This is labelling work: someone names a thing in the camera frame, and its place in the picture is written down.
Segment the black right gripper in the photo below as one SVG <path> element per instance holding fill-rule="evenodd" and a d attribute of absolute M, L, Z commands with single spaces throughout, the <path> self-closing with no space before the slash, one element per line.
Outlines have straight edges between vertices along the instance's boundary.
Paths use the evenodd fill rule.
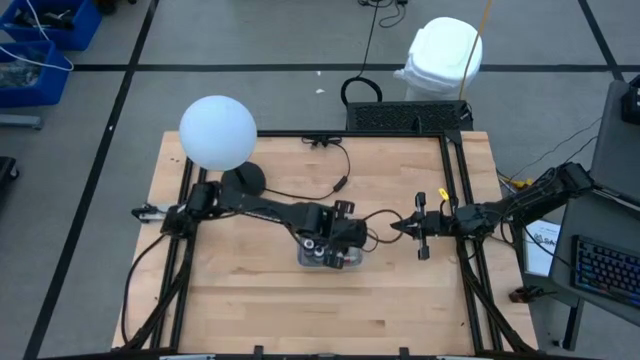
<path fill-rule="evenodd" d="M 443 213 L 444 205 L 451 200 L 456 200 L 447 192 L 440 192 L 442 201 L 437 211 L 427 211 L 427 196 L 424 192 L 418 192 L 415 196 L 416 211 L 406 219 L 401 219 L 392 223 L 392 226 L 414 226 L 395 227 L 395 230 L 408 236 L 413 236 L 419 242 L 418 259 L 428 260 L 430 249 L 427 243 L 428 237 L 445 236 L 450 233 L 453 216 Z"/>

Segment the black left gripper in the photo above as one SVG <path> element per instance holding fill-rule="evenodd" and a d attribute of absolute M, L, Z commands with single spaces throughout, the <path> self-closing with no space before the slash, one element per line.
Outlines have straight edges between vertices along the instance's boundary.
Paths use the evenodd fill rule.
<path fill-rule="evenodd" d="M 312 240 L 303 238 L 302 266 L 303 267 L 329 267 L 342 269 L 350 260 L 348 259 L 349 246 L 362 248 L 368 238 L 367 224 L 364 220 L 356 219 L 350 223 L 349 246 L 345 240 L 339 240 L 338 235 L 348 225 L 348 216 L 354 212 L 354 204 L 348 201 L 337 200 L 332 207 L 331 223 L 323 218 L 321 223 L 322 236 L 325 240 Z"/>

